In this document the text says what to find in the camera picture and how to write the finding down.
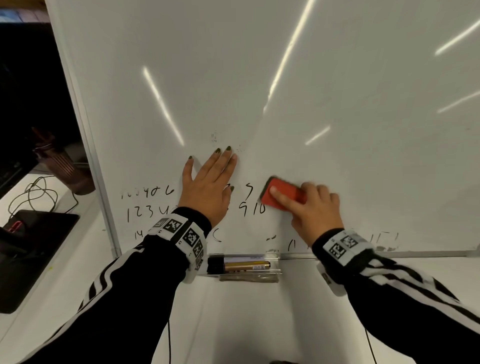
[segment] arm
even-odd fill
[[[473,361],[480,344],[480,318],[433,277],[380,257],[371,243],[345,231],[337,194],[322,185],[302,187],[307,192],[305,205],[275,189],[270,193],[292,212],[292,226],[328,275],[345,286],[365,328],[419,364],[447,358]]]
[[[218,149],[193,180],[190,157],[173,214],[197,224],[206,237],[227,212],[233,187],[225,185],[236,162],[230,149],[222,155]],[[77,313],[21,363],[150,363],[170,317],[175,290],[186,270],[194,268],[175,245],[180,236],[165,239],[156,230],[105,267]]]

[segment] person's left arm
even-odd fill
[[[236,163],[231,149],[223,154],[217,149],[193,180],[190,157],[179,207],[164,218],[185,227],[194,223],[206,238],[227,212],[233,186],[225,186]],[[106,266],[77,313],[21,363],[150,363],[170,317],[175,290],[186,271],[195,268],[175,244],[178,234],[165,238],[155,231]]]

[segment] black sleeve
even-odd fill
[[[205,237],[212,229],[198,211],[174,213]],[[151,363],[188,266],[174,243],[147,235],[103,269],[78,312],[21,363]]]
[[[433,277],[372,248],[353,231],[333,229],[312,251],[345,286],[360,321],[378,340],[418,364],[478,362],[480,318]]]

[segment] sleeve cuff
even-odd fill
[[[197,224],[198,227],[203,230],[205,237],[207,237],[207,235],[212,230],[212,224],[207,219],[207,217],[201,212],[194,210],[193,208],[178,207],[172,211],[172,214],[183,216],[184,218],[187,218],[188,220]]]
[[[312,245],[327,274],[339,284],[360,273],[376,258],[373,245],[353,230],[331,229]]]

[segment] red eraser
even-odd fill
[[[262,190],[262,193],[260,194],[260,202],[262,204],[278,208],[282,211],[287,211],[287,209],[280,205],[270,194],[270,187],[273,186],[275,186],[281,193],[291,200],[295,200],[301,204],[305,204],[307,202],[307,195],[301,188],[281,180],[278,177],[272,176],[268,179],[264,189]]]

